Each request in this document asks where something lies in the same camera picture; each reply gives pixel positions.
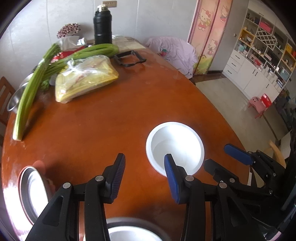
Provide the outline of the wall power socket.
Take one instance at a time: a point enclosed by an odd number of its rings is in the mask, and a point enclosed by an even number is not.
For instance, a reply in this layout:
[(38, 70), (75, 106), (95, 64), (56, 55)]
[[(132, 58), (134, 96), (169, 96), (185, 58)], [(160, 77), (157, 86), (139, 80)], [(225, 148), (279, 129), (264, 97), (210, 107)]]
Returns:
[(108, 8), (117, 7), (117, 1), (103, 1), (102, 4), (106, 5)]

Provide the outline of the bagged yellow corn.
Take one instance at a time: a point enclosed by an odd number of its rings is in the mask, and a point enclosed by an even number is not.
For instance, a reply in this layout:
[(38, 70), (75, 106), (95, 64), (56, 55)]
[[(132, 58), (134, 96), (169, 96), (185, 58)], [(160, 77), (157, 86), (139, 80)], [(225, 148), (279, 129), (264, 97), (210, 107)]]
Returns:
[(119, 73), (104, 55), (70, 60), (55, 80), (55, 100), (67, 103), (117, 80)]

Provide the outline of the dark wooden slat chair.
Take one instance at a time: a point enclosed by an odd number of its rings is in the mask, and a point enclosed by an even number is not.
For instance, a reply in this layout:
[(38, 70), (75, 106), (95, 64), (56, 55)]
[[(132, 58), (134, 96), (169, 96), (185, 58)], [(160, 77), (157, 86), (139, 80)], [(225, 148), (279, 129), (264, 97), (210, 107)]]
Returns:
[(12, 85), (8, 82), (8, 80), (4, 76), (1, 77), (0, 88), (1, 88), (1, 97), (0, 97), (1, 124), (6, 127), (9, 120), (9, 112), (6, 108), (8, 106), (8, 102), (10, 98), (15, 93), (15, 89), (12, 87)]

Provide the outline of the large celery bunch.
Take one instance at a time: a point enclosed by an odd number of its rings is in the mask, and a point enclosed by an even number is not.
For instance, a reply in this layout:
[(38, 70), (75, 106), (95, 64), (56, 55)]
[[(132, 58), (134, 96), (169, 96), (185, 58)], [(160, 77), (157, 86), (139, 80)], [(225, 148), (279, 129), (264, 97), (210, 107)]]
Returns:
[(21, 141), (25, 131), (26, 123), (28, 120), (29, 112), (46, 69), (53, 57), (61, 51), (58, 44), (53, 44), (50, 49), (43, 56), (43, 59), (37, 65), (32, 77), (30, 78), (23, 95), (18, 103), (18, 110), (16, 113), (16, 119), (13, 129), (13, 139), (15, 141)]

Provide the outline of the steel mixing bowl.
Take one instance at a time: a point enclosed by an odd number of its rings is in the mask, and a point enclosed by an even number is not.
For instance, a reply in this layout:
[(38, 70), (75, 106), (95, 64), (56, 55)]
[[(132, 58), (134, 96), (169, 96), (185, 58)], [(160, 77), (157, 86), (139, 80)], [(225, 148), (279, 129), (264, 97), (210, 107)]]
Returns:
[(36, 69), (37, 69), (37, 65), (32, 69), (31, 73), (22, 81), (19, 88), (15, 91), (15, 93), (10, 98), (8, 105), (6, 107), (8, 112), (13, 112), (13, 113), (17, 112), (18, 104), (23, 95), (23, 92), (25, 91), (25, 88), (28, 85)]

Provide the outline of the steel-rimmed white bowl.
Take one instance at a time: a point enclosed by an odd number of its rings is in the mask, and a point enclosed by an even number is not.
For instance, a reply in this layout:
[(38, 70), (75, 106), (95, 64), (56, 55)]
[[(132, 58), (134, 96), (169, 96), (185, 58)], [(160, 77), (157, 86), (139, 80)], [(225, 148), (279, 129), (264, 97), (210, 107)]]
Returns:
[(135, 217), (112, 217), (106, 219), (110, 240), (171, 240), (159, 226)]

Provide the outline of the round steel pan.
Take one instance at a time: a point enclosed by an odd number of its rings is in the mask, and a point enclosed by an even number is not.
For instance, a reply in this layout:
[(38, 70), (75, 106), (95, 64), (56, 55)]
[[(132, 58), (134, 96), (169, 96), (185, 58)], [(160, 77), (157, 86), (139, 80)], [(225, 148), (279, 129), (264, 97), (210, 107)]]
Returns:
[(18, 176), (18, 195), (25, 216), (33, 225), (55, 192), (55, 187), (34, 166), (26, 166)]

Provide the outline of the pink cloth covered chair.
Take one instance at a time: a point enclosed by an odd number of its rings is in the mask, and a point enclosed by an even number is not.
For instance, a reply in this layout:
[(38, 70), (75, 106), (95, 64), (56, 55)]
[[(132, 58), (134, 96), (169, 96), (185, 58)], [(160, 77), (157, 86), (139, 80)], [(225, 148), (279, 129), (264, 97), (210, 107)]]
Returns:
[(145, 46), (168, 61), (188, 79), (193, 77), (198, 58), (191, 44), (176, 37), (153, 37), (147, 40)]

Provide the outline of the black thermos bottle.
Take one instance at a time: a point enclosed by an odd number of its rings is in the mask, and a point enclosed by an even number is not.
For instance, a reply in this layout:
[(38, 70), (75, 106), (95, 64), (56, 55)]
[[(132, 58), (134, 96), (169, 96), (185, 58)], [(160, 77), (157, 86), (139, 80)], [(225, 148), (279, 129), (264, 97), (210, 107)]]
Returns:
[(93, 18), (95, 45), (112, 43), (111, 22), (112, 15), (107, 5), (99, 5)]

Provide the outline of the hello kitty pink curtain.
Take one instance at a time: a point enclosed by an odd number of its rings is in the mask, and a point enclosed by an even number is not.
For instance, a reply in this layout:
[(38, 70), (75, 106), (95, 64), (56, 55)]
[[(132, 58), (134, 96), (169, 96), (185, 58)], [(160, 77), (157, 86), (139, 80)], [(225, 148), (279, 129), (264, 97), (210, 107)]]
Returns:
[(195, 48), (194, 75), (207, 74), (226, 28), (232, 0), (197, 1), (188, 42)]

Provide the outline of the red white flower bouquet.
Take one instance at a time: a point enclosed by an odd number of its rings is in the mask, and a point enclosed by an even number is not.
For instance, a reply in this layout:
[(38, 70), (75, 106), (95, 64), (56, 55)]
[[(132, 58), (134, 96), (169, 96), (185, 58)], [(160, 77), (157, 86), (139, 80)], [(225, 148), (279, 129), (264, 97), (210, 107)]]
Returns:
[(61, 39), (67, 36), (74, 36), (79, 33), (80, 30), (80, 24), (78, 23), (66, 24), (57, 32), (57, 38)]

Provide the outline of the black folding frame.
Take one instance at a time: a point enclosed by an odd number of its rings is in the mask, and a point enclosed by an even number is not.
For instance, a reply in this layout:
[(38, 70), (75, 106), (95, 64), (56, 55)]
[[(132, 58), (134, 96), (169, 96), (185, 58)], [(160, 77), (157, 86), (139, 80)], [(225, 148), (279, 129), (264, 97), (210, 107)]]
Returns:
[(141, 56), (140, 53), (138, 53), (138, 51), (135, 50), (129, 50), (126, 52), (118, 53), (114, 55), (113, 59), (118, 65), (123, 66), (125, 68), (132, 67), (137, 64), (142, 64), (147, 61), (146, 58)]

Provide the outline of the pink children stool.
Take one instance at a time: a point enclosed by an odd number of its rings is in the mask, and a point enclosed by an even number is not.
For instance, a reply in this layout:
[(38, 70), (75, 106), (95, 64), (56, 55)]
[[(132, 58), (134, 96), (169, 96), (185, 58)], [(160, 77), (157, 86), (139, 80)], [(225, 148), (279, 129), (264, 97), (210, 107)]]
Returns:
[(253, 107), (257, 111), (255, 118), (261, 118), (267, 110), (266, 105), (259, 97), (253, 97), (248, 101), (248, 108)]

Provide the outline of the white shelf cabinet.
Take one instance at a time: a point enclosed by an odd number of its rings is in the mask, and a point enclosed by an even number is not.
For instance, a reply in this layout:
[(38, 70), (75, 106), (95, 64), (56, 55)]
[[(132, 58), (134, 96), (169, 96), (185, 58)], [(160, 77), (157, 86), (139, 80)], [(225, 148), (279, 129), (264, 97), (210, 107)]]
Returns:
[(295, 71), (295, 43), (262, 1), (249, 1), (234, 49), (223, 69), (248, 99), (279, 96)]

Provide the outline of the large red noodle bowl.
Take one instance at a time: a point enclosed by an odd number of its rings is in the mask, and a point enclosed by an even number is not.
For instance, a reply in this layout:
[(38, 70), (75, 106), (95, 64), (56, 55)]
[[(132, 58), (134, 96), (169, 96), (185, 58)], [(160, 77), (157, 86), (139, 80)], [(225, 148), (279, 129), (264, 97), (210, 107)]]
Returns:
[(163, 176), (166, 176), (166, 154), (171, 154), (176, 165), (183, 167), (189, 175), (197, 173), (205, 157), (199, 135), (189, 126), (173, 121), (156, 126), (149, 133), (145, 150), (152, 167)]

